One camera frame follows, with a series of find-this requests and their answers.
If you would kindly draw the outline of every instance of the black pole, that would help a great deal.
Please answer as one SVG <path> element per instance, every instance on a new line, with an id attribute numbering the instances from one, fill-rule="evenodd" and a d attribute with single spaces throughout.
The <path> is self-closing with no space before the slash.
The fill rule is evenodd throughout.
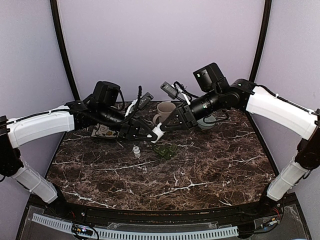
<path id="1" fill-rule="evenodd" d="M 263 17 L 262 17 L 262 23 L 261 23 L 261 29 L 260 29 L 260 35 L 258 44 L 256 46 L 255 56 L 252 64 L 252 69 L 249 77 L 250 82 L 255 82 L 262 52 L 265 45 L 265 40 L 267 36 L 267 29 L 269 24 L 269 18 L 270 18 L 270 12 L 271 12 L 271 3 L 272 0 L 265 0 L 264 2 L 264 10 L 263 10 Z"/>
<path id="2" fill-rule="evenodd" d="M 74 100 L 80 100 L 76 82 L 71 71 L 71 66 L 70 66 L 70 62 L 67 54 L 65 40 L 62 33 L 57 0 L 50 0 L 50 5 L 51 5 L 51 12 L 52 12 L 52 18 L 54 23 L 55 34 L 56 34 L 56 38 L 60 48 L 60 54 L 63 61 L 66 77 L 68 78 L 68 82 L 69 82 Z"/>

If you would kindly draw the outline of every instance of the green object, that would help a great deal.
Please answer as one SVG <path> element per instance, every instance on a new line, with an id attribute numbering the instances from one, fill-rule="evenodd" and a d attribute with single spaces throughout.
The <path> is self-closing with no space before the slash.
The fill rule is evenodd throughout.
<path id="1" fill-rule="evenodd" d="M 176 153 L 178 146 L 176 144 L 172 144 L 170 147 L 165 146 L 155 146 L 153 151 L 155 151 L 159 156 L 166 160 L 170 160 Z"/>

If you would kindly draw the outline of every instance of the small white bottle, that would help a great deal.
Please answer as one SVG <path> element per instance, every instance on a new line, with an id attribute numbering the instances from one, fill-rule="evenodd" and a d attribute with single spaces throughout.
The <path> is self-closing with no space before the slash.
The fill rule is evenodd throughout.
<path id="1" fill-rule="evenodd" d="M 133 153 L 134 153 L 136 158 L 140 158 L 141 157 L 141 152 L 140 152 L 140 149 L 139 149 L 138 146 L 134 146 L 132 150 L 133 150 Z"/>

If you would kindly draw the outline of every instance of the marble surface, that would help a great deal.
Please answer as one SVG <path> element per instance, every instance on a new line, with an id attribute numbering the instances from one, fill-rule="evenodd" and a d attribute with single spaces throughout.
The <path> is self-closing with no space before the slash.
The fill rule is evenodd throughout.
<path id="1" fill-rule="evenodd" d="M 156 104 L 139 112 L 150 125 Z M 170 160 L 161 159 L 150 142 L 91 137 L 92 127 L 69 132 L 47 179 L 68 202 L 102 208 L 194 210 L 258 201 L 275 175 L 246 116 L 228 113 L 230 119 L 211 130 L 166 132 L 157 145 L 178 145 Z"/>

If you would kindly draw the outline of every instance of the brown marble tabletop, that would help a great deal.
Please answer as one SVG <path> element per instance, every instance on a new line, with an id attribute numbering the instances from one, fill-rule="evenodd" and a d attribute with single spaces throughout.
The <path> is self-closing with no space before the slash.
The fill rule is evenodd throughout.
<path id="1" fill-rule="evenodd" d="M 138 113 L 150 125 L 156 104 Z M 92 127 L 68 132 L 47 179 L 68 202 L 101 208 L 195 210 L 258 201 L 274 172 L 247 117 L 228 113 L 229 120 L 207 131 L 166 132 L 157 145 L 178 145 L 170 160 L 150 142 L 91 137 Z"/>

